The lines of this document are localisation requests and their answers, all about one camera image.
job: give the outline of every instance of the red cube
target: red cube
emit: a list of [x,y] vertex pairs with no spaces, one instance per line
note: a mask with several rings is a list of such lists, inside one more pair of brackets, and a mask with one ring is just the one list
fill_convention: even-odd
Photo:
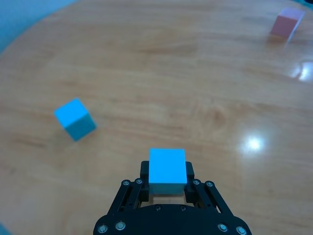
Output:
[[289,38],[300,24],[305,11],[296,8],[285,8],[277,16],[271,34]]

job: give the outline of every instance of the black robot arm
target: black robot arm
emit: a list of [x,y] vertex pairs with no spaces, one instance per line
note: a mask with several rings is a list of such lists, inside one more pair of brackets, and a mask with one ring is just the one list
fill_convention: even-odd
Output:
[[149,161],[141,163],[140,178],[124,180],[108,211],[95,224],[93,235],[252,235],[248,225],[235,217],[211,181],[195,179],[186,162],[187,203],[157,204],[149,201]]

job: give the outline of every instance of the screw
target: screw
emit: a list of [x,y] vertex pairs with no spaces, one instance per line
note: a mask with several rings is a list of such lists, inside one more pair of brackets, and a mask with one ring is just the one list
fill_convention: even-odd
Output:
[[137,184],[142,184],[142,180],[141,179],[136,179],[136,183]]
[[246,230],[241,226],[237,227],[236,230],[240,235],[246,235],[247,234]]
[[186,206],[180,206],[180,210],[181,210],[181,211],[184,212],[186,209],[187,209]]
[[155,206],[156,211],[159,211],[161,209],[161,207],[159,205]]
[[98,227],[98,233],[104,234],[108,230],[108,226],[106,225],[101,225]]
[[129,181],[128,180],[124,180],[123,181],[123,185],[129,185]]
[[123,221],[120,221],[115,225],[115,228],[117,230],[123,230],[125,227],[126,227],[126,224]]
[[212,186],[213,186],[213,183],[212,183],[211,181],[207,181],[205,184],[206,184],[207,186],[209,186],[209,187],[212,187]]
[[219,224],[217,226],[222,232],[226,232],[227,231],[227,226],[225,224]]

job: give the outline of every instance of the blue wall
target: blue wall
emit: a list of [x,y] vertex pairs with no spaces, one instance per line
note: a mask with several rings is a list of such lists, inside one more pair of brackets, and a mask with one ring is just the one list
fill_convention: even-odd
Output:
[[28,27],[76,0],[0,0],[0,53]]

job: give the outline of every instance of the table surface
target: table surface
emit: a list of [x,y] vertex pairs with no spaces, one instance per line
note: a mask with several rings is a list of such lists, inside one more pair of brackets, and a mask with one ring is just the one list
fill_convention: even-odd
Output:
[[[287,6],[293,38],[269,36]],[[254,235],[313,220],[313,13],[287,0],[86,0],[0,56],[0,221],[15,235],[90,235],[151,147],[184,148]],[[53,111],[98,124],[73,142]],[[166,203],[180,200],[159,198]]]

